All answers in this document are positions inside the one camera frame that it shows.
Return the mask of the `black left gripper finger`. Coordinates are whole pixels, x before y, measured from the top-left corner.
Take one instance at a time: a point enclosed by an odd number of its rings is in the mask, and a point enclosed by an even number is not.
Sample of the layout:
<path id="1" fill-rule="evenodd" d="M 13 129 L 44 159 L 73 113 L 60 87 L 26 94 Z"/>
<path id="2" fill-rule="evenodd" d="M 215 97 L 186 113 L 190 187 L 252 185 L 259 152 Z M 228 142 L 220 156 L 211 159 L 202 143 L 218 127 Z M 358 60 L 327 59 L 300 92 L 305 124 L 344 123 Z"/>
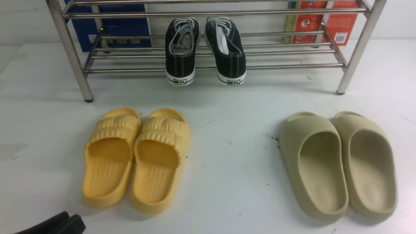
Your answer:
<path id="1" fill-rule="evenodd" d="M 69 214 L 67 211 L 63 211 L 46 221 L 43 221 L 37 225 L 34 225 L 31 228 L 27 228 L 25 230 L 22 230 L 20 232 L 17 232 L 16 234 L 47 234 L 48 232 L 52 231 L 54 228 L 57 228 L 59 225 L 61 225 L 63 222 L 65 222 L 67 219 L 69 219 Z"/>
<path id="2" fill-rule="evenodd" d="M 75 214 L 49 231 L 49 234 L 83 234 L 85 229 L 81 216 Z"/>

